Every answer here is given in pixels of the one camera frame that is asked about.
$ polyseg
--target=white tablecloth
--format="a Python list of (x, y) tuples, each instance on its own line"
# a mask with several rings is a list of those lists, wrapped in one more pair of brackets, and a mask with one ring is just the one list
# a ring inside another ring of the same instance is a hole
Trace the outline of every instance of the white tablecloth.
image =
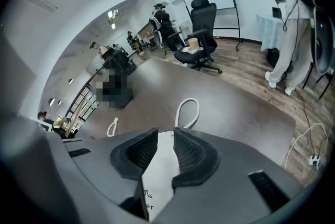
[(261, 51), (277, 48), (280, 50), (283, 34), (283, 22), (270, 15), (256, 15), (258, 37), (262, 41)]

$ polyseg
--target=white pants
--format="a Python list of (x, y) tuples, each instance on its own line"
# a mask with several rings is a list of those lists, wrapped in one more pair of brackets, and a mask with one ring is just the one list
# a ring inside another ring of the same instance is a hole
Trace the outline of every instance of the white pants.
[(295, 88), (304, 80), (312, 60), (310, 21), (309, 19), (289, 19), (286, 27), (278, 62), (270, 73), (270, 82), (278, 83), (281, 80), (292, 59), (293, 71), (287, 76), (286, 86)]

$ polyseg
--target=black cap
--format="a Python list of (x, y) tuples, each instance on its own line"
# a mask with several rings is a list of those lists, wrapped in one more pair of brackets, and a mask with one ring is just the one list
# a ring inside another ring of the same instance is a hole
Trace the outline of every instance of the black cap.
[(45, 115), (47, 115), (46, 111), (45, 112), (40, 111), (39, 113), (37, 113), (37, 119), (39, 119), (41, 116), (45, 116)]
[(160, 9), (160, 8), (165, 8), (165, 5), (163, 5), (163, 4), (155, 4), (153, 7), (155, 9)]
[(96, 42), (92, 42), (92, 44), (90, 45), (90, 49), (93, 48), (93, 46), (96, 44)]

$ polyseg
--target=chair headrest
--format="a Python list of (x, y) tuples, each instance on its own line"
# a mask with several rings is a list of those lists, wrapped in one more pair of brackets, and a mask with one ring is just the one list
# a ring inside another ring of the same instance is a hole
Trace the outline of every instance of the chair headrest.
[(209, 5), (208, 0), (193, 0), (191, 2), (191, 7), (193, 9), (200, 9)]

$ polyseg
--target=desk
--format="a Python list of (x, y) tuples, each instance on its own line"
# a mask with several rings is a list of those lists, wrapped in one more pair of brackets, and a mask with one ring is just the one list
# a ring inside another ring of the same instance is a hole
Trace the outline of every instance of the desk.
[(280, 18), (270, 15), (256, 15), (257, 35), (262, 41), (261, 51), (277, 48), (280, 50), (283, 31), (283, 22)]
[[(266, 101), (208, 74), (151, 58), (129, 77), (134, 98), (123, 109), (101, 103), (76, 137), (106, 137), (119, 118), (118, 133), (158, 127), (172, 130), (179, 104), (188, 97), (199, 101), (200, 116), (192, 129), (248, 144), (281, 165), (291, 143), (295, 121)], [(179, 126), (196, 114), (186, 103)]]

